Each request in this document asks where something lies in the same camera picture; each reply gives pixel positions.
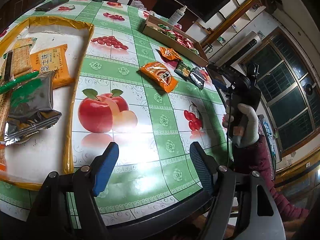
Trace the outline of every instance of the cardboard tray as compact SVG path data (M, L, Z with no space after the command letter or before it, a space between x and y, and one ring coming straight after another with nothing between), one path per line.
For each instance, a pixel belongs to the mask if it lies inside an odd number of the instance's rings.
M161 29L158 24L166 25L176 32L180 33L182 36L188 38L189 40L194 42L194 47L199 51L199 55L192 52L190 49L186 48L185 46L181 45L180 43L176 42L175 40L169 38L167 35L155 30L152 27L155 27L157 29ZM208 58L205 55L201 45L199 42L197 42L195 39L184 33L183 31L179 30L178 28L168 24L167 22L158 19L157 17L154 17L152 15L149 15L145 25L143 26L142 33L150 36L151 38L167 45L168 47L174 49L176 52L182 54L186 58L192 60L194 63L201 67L205 67L208 64Z

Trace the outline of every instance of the red sleeve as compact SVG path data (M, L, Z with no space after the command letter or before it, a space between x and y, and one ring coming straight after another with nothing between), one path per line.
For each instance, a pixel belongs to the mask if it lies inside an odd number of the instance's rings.
M235 172L249 174L251 171L258 171L263 177L283 221L305 218L309 211L304 208L296 208L290 204L284 195L279 194L273 181L271 180L271 167L268 160L268 149L265 143L266 138L263 135L259 136L259 140L248 147L237 148L232 150Z

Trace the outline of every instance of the glove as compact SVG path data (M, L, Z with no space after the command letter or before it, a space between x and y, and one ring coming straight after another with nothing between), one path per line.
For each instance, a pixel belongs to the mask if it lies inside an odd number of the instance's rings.
M229 121L233 122L233 120L234 120L234 117L232 115L232 113L234 113L233 107L231 107L231 116L229 118L229 111L230 111L229 103L230 103L230 101L227 100L226 101L226 104L227 104L226 113L227 114L225 114L222 119L222 126L224 128L228 128ZM239 148L244 148L244 147L247 147L249 145L256 143L259 140L259 134L258 134L259 121L258 121L258 116L257 116L255 110L251 106L240 103L240 104L238 104L238 109L240 110L241 113L245 114L248 117L248 124L245 129L244 136L242 137L240 145L239 145Z

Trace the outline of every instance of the window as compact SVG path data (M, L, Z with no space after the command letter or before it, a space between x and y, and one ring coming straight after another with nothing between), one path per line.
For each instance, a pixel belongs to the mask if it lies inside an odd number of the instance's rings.
M242 66L259 65L257 86L277 131L282 156L320 132L320 96L307 64L288 37L277 28L263 40L262 48L250 55Z

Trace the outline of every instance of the wooden cabinet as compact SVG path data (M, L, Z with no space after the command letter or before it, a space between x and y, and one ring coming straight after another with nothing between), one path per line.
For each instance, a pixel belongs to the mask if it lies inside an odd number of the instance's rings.
M41 0L8 0L0 9L0 33Z

